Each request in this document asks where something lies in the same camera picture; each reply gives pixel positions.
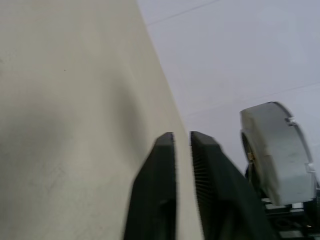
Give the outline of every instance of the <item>black plastic part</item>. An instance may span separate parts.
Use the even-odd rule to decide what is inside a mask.
[[[204,239],[277,239],[253,187],[219,144],[193,131],[191,147]]]
[[[160,136],[132,187],[124,240],[176,239],[174,137]]]

